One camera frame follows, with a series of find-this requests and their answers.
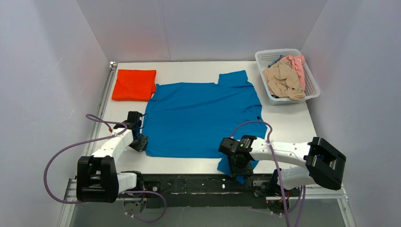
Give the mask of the blue t shirt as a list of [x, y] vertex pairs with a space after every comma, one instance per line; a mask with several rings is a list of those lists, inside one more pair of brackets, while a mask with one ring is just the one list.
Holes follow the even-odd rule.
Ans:
[[143, 134], [152, 157], [219, 158], [217, 169], [230, 175], [223, 138], [264, 138], [262, 105], [244, 70], [220, 74], [217, 83], [157, 85], [146, 107]]

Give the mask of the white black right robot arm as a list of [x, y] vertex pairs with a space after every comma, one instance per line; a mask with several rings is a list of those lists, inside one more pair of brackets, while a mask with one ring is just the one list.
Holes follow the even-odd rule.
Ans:
[[346, 157], [320, 137], [303, 143], [268, 143], [262, 138], [245, 135], [240, 140], [223, 138], [218, 150], [227, 155], [233, 175], [251, 175], [253, 161], [292, 165], [273, 177], [270, 185], [277, 185], [279, 189], [291, 190], [311, 184], [335, 191], [342, 187]]

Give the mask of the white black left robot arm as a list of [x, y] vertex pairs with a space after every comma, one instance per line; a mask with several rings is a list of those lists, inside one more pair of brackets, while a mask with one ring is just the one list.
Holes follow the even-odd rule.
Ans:
[[115, 162], [127, 148], [144, 151], [148, 137], [140, 133], [135, 139], [134, 130], [124, 128], [112, 129], [111, 133], [96, 152], [78, 160], [76, 197], [80, 202], [113, 203], [126, 191], [141, 195], [145, 189], [141, 172], [118, 173]]

